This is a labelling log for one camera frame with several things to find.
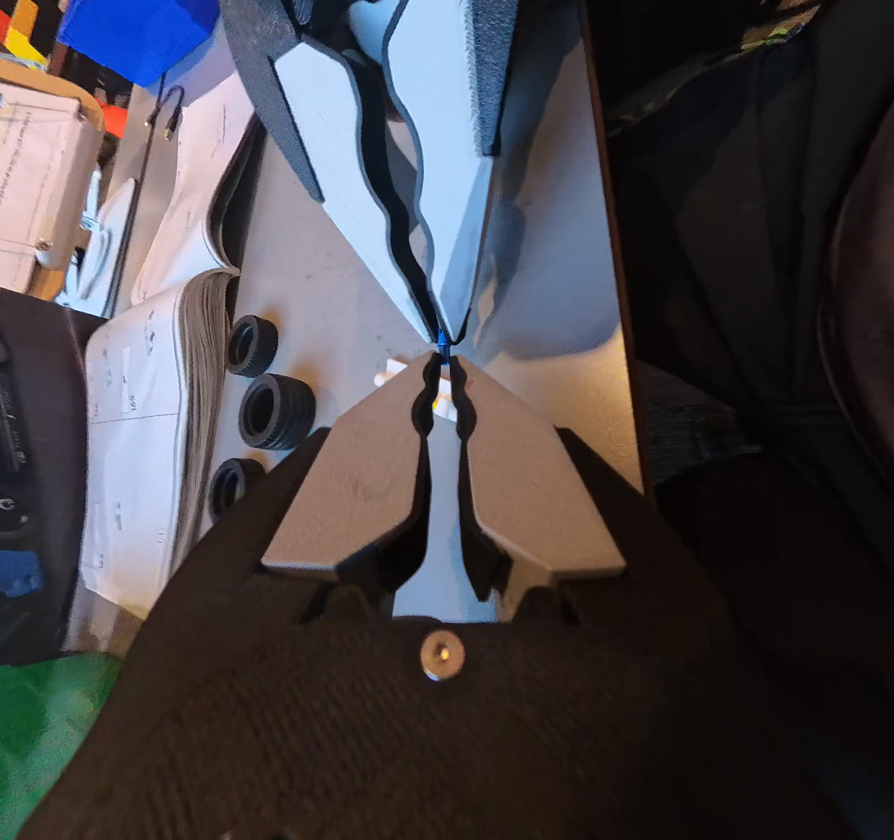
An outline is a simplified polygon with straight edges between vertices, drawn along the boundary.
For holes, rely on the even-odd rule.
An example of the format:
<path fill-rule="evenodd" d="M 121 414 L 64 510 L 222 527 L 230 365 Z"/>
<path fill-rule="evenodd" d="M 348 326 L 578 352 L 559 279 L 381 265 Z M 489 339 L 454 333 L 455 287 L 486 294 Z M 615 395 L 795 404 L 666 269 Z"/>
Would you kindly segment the open white instruction booklet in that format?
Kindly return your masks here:
<path fill-rule="evenodd" d="M 140 619 L 201 523 L 230 333 L 226 294 L 240 275 L 224 248 L 221 213 L 254 132 L 237 71 L 185 107 L 171 201 L 127 309 L 86 350 L 81 577 Z"/>

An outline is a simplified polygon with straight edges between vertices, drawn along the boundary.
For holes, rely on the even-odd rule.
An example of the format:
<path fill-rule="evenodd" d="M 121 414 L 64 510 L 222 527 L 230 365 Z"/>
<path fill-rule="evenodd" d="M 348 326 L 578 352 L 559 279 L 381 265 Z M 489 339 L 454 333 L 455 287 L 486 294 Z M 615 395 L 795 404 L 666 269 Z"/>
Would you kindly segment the narrow black rubber tyre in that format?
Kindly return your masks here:
<path fill-rule="evenodd" d="M 222 462 L 207 490 L 207 512 L 212 524 L 216 524 L 264 475 L 264 466 L 253 458 L 232 457 Z"/>

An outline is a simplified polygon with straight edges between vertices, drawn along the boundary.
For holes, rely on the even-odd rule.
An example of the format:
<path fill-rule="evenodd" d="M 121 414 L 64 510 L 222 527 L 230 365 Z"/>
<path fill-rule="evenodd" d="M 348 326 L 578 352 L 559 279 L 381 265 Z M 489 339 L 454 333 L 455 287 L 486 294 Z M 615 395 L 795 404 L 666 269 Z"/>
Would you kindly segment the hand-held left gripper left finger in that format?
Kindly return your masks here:
<path fill-rule="evenodd" d="M 423 354 L 329 430 L 262 565 L 368 595 L 397 591 L 427 552 L 428 436 L 441 355 Z"/>

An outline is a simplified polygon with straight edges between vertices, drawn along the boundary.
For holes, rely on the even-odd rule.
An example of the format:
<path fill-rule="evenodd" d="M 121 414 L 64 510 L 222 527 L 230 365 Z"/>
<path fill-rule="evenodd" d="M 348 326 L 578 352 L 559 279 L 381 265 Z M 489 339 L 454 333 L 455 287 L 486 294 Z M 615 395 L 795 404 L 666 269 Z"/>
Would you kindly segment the blue plastic bin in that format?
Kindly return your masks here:
<path fill-rule="evenodd" d="M 57 41 L 146 86 L 208 40 L 218 0 L 70 0 Z"/>

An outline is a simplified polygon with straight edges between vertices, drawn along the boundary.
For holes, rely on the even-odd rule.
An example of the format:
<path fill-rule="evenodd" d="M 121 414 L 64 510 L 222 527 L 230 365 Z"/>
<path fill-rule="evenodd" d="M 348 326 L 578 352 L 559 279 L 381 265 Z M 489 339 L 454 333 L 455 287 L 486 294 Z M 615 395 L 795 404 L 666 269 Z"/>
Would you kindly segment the wooden board with paper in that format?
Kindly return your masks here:
<path fill-rule="evenodd" d="M 69 264 L 106 122 L 74 83 L 1 66 L 1 287 L 28 294 L 39 271 Z"/>

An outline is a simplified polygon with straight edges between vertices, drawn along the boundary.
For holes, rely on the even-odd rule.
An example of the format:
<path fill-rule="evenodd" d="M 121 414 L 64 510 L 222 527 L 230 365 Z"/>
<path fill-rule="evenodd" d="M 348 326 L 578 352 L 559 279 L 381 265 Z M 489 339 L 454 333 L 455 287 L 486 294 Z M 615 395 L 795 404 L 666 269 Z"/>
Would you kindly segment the grey desk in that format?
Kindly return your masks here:
<path fill-rule="evenodd" d="M 501 125 L 505 186 L 459 353 L 642 490 L 583 15 L 567 2 L 520 42 Z M 227 220 L 242 250 L 231 310 L 277 324 L 272 367 L 312 386 L 317 425 L 367 396 L 388 357 L 426 349 L 270 139 L 255 145 Z"/>

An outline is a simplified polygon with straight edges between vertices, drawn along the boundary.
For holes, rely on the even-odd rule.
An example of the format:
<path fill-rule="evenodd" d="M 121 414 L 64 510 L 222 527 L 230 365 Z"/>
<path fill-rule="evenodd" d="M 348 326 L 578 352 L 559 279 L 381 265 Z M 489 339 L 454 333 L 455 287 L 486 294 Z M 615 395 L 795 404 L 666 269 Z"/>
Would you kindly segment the multicoloured box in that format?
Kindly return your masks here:
<path fill-rule="evenodd" d="M 61 0 L 1 0 L 2 55 L 46 71 L 61 23 Z"/>

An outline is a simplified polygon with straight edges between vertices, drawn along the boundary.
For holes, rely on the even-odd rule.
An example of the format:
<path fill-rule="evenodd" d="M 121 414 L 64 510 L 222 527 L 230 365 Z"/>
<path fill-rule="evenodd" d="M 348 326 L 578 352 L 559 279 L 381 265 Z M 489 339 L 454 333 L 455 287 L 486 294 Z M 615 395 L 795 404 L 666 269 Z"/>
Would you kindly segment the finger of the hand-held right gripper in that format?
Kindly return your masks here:
<path fill-rule="evenodd" d="M 274 69 L 323 209 L 384 292 L 428 343 L 439 321 L 410 245 L 394 183 L 386 111 L 371 69 L 349 52 L 301 40 Z"/>
<path fill-rule="evenodd" d="M 494 160 L 484 153 L 472 0 L 399 0 L 383 38 L 386 85 L 417 157 L 414 210 L 427 290 L 460 343 L 486 237 Z"/>

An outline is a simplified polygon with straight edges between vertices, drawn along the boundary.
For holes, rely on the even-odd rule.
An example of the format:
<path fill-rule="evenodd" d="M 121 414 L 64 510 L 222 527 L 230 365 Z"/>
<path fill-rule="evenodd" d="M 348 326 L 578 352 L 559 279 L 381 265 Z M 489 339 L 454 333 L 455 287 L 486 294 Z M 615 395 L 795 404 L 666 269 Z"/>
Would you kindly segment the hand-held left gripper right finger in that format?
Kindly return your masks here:
<path fill-rule="evenodd" d="M 475 597 L 513 618 L 532 589 L 620 576 L 627 562 L 555 426 L 461 356 L 451 358 L 451 384 Z"/>

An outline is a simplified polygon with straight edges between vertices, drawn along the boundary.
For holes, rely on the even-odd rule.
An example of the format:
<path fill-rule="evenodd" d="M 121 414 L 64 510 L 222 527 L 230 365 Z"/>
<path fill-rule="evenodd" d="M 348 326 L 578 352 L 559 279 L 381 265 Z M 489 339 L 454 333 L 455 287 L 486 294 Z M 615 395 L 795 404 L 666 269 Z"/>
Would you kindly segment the green plastic bin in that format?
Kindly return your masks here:
<path fill-rule="evenodd" d="M 1 837 L 15 838 L 79 749 L 122 668 L 104 653 L 1 667 Z"/>

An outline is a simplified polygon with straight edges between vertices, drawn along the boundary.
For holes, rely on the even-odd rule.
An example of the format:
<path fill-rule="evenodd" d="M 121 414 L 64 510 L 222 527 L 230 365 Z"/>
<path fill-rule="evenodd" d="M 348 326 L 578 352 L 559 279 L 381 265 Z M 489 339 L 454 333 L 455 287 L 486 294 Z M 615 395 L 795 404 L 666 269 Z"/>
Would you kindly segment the white toy beam brick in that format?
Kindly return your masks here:
<path fill-rule="evenodd" d="M 388 358 L 386 360 L 385 370 L 374 376 L 374 386 L 376 388 L 383 386 L 391 378 L 402 372 L 407 365 L 406 362 L 399 359 Z M 434 397 L 432 410 L 435 415 L 447 421 L 453 423 L 457 421 L 458 412 L 453 403 L 453 388 L 446 366 L 443 366 L 440 371 L 438 392 Z"/>

